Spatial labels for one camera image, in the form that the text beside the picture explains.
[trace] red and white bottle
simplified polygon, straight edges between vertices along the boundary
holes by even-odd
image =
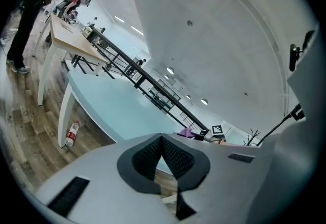
[[[76,135],[77,135],[77,131],[79,129],[79,121],[76,121],[75,123],[73,123],[70,127],[70,130],[67,133],[67,137],[65,140],[65,145],[66,146],[73,146],[73,143],[76,140]]]

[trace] white table leg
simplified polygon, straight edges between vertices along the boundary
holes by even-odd
[[[65,60],[66,60],[66,57],[67,57],[67,54],[68,54],[68,51],[66,51],[65,55],[63,56],[63,58],[62,58],[62,60],[61,60],[61,62],[62,62],[62,63],[64,63],[64,62],[65,62]]]
[[[102,66],[103,66],[103,63],[98,64],[97,67],[95,68],[95,70],[93,71],[92,75],[97,75]]]
[[[36,52],[37,52],[37,50],[38,50],[38,48],[39,48],[40,41],[41,41],[41,39],[42,39],[42,37],[43,37],[43,34],[44,34],[44,32],[45,32],[47,26],[50,24],[50,19],[51,19],[51,18],[48,18],[48,20],[47,20],[47,22],[45,23],[44,28],[43,28],[43,30],[42,30],[40,36],[39,36],[39,38],[38,38],[38,40],[37,40],[37,42],[36,42],[36,45],[35,45],[35,47],[34,47],[33,54],[32,54],[32,56],[34,56],[34,57],[35,57],[35,54],[36,54]]]
[[[66,132],[74,102],[75,98],[72,94],[72,87],[68,84],[63,96],[58,123],[58,145],[61,148],[65,145]]]
[[[49,48],[49,51],[46,55],[45,61],[43,63],[43,68],[42,68],[42,72],[40,74],[40,83],[39,83],[39,92],[37,95],[37,103],[38,105],[42,105],[43,104],[43,94],[44,94],[44,87],[45,87],[45,82],[46,82],[46,76],[47,76],[47,72],[50,68],[50,63],[51,60],[53,58],[53,55],[55,54],[57,50],[57,46],[54,42],[52,42],[51,47]]]

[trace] wooden floor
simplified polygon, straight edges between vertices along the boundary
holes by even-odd
[[[45,86],[43,106],[37,105],[39,74],[48,47],[42,46],[36,57],[32,49],[44,26],[40,15],[24,51],[24,62],[31,67],[27,75],[14,73],[6,65],[6,56],[0,48],[0,144],[17,182],[30,192],[57,171],[83,154],[114,142],[103,133],[75,104],[69,125],[80,122],[77,141],[73,147],[60,148],[57,144],[59,111],[67,85],[67,69],[56,53]],[[155,181],[161,186],[162,198],[176,193],[176,180],[157,171]]]

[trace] purple object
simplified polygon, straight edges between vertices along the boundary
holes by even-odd
[[[187,138],[195,137],[196,135],[190,132],[190,130],[192,130],[192,128],[184,128],[181,132],[179,132],[179,134]]]

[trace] light blue table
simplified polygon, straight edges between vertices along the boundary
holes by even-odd
[[[68,79],[58,125],[58,144],[61,148],[65,145],[75,100],[115,142],[158,132],[179,132],[183,129],[128,81],[76,72],[69,72]],[[157,168],[171,173],[162,158]]]

